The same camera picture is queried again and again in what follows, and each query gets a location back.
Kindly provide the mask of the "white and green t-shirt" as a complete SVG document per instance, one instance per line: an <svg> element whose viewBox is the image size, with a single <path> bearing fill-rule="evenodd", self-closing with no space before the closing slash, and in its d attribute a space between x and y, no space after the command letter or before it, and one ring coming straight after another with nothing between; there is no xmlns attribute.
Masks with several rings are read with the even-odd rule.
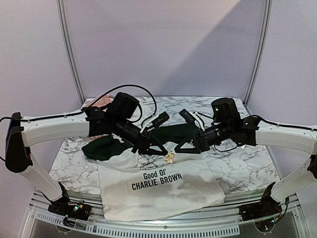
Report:
<svg viewBox="0 0 317 238"><path fill-rule="evenodd" d="M158 220L224 202L224 191L202 155L174 150L194 130L189 124L154 130L171 163L163 156L133 153L132 146L116 135L83 146L85 157L98 163L106 220Z"/></svg>

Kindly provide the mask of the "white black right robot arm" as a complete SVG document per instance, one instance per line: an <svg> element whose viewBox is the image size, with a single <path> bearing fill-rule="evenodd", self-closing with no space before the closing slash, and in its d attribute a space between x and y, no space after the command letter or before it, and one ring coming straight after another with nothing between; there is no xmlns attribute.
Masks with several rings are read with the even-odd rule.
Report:
<svg viewBox="0 0 317 238"><path fill-rule="evenodd" d="M286 213L281 207L289 203L289 197L306 186L317 181L317 128L270 122L258 115L243 119L227 119L207 129L198 129L189 134L176 147L177 153L201 154L211 146L231 139L238 147L267 146L275 160L290 156L292 160L298 155L297 168L285 175L280 181L266 187L260 200L239 207L243 221L279 216L271 221L275 224Z"/></svg>

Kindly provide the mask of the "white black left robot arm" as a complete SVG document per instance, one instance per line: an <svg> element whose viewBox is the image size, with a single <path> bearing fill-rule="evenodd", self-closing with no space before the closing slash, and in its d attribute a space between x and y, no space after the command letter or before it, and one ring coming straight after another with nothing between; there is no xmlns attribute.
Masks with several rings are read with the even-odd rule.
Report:
<svg viewBox="0 0 317 238"><path fill-rule="evenodd" d="M128 119L98 107L44 118L21 117L14 113L5 141L5 166L25 177L50 202L48 211L71 219L86 221L92 207L83 201L72 202L65 187L40 166L31 146L66 137L115 134L142 155L165 156L168 151L152 132L135 126Z"/></svg>

